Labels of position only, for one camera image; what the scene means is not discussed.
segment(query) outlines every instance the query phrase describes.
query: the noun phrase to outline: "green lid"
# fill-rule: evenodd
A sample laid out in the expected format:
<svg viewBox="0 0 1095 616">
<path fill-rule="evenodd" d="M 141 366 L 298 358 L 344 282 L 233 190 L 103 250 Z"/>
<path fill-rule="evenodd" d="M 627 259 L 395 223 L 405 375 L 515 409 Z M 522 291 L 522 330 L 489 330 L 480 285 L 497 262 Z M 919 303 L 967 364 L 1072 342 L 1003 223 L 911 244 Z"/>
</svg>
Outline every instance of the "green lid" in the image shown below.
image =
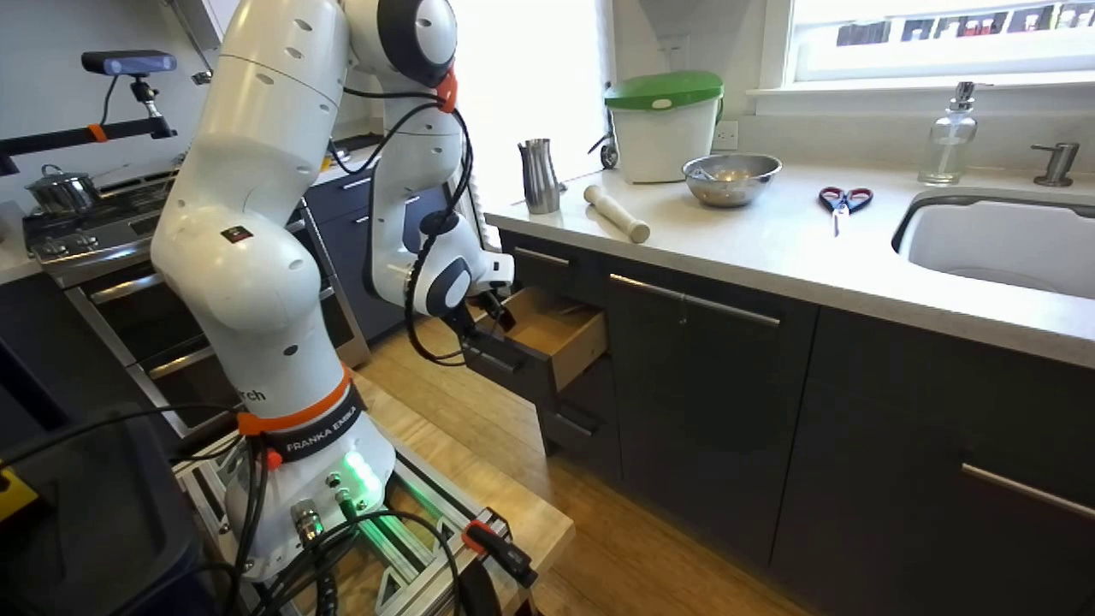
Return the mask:
<svg viewBox="0 0 1095 616">
<path fill-rule="evenodd" d="M 722 98 L 722 80 L 711 72 L 639 74 L 606 93 L 608 108 L 669 108 L 705 98 Z"/>
</svg>

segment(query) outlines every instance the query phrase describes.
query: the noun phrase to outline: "white countertop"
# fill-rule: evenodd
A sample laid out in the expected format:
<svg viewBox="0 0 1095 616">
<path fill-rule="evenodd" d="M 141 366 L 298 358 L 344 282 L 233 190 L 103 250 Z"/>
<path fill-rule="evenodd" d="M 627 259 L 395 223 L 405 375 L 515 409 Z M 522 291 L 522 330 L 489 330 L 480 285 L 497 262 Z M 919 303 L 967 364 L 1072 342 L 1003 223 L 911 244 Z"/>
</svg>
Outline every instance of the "white countertop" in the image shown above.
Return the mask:
<svg viewBox="0 0 1095 616">
<path fill-rule="evenodd" d="M 601 182 L 616 203 L 650 223 L 643 246 L 627 244 L 616 226 L 584 204 L 583 190 L 591 182 Z M 820 185 L 867 185 L 877 203 L 835 236 L 828 212 L 818 204 Z M 1092 188 L 1038 188 L 1000 178 L 963 182 L 963 188 L 977 185 L 1095 203 Z M 1095 300 L 952 277 L 895 257 L 888 241 L 917 190 L 919 185 L 907 171 L 784 163 L 746 209 L 705 209 L 683 185 L 631 185 L 606 171 L 571 178 L 562 212 L 531 215 L 522 203 L 512 203 L 486 209 L 486 223 L 1095 368 Z"/>
</svg>

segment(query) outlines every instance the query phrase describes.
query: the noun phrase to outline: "soap dispenser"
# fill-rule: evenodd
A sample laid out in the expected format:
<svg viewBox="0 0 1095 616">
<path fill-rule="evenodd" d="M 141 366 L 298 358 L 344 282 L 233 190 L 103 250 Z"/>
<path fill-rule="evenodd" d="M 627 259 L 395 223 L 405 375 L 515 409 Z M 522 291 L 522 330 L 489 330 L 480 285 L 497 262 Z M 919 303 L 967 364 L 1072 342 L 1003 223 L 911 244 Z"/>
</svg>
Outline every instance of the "soap dispenser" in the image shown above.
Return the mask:
<svg viewBox="0 0 1095 616">
<path fill-rule="evenodd" d="M 959 81 L 956 98 L 948 108 L 932 122 L 927 133 L 927 158 L 919 168 L 919 185 L 944 188 L 959 185 L 965 171 L 965 153 L 972 146 L 972 138 L 977 129 L 977 121 L 972 117 L 972 96 L 976 81 Z"/>
</svg>

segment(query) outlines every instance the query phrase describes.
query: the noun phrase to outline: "stainless steel sink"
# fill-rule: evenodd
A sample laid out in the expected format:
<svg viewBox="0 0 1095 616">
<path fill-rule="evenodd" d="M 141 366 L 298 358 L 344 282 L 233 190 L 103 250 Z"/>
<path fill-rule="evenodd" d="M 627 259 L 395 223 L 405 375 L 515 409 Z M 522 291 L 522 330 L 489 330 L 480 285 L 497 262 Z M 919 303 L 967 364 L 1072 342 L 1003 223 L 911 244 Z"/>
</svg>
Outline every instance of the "stainless steel sink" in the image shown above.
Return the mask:
<svg viewBox="0 0 1095 616">
<path fill-rule="evenodd" d="M 888 246 L 927 269 L 1095 298 L 1092 196 L 919 190 Z"/>
</svg>

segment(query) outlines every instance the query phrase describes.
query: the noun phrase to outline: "white container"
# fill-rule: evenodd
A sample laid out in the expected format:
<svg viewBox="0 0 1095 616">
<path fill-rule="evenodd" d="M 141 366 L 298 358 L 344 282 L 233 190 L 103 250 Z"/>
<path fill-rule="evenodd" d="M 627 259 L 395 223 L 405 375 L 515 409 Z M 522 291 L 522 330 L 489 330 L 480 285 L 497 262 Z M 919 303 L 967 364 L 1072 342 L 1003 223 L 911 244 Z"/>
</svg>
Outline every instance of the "white container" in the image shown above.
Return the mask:
<svg viewBox="0 0 1095 616">
<path fill-rule="evenodd" d="M 606 93 L 616 168 L 627 182 L 680 182 L 683 163 L 714 140 L 722 80 L 711 72 L 664 72 Z"/>
</svg>

